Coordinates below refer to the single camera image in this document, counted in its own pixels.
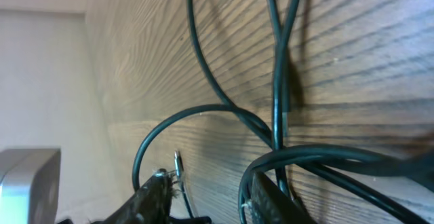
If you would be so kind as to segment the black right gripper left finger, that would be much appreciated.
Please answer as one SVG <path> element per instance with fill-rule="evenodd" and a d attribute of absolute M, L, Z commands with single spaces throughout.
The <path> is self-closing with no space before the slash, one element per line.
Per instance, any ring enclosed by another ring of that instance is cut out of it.
<path fill-rule="evenodd" d="M 173 172 L 158 169 L 146 183 L 100 224 L 166 224 L 173 198 Z"/>

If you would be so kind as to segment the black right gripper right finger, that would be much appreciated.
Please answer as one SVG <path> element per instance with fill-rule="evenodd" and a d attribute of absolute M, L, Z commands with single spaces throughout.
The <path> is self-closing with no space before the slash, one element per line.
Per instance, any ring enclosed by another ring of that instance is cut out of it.
<path fill-rule="evenodd" d="M 253 223 L 314 224 L 314 220 L 287 197 L 263 172 L 242 176 L 242 198 Z"/>

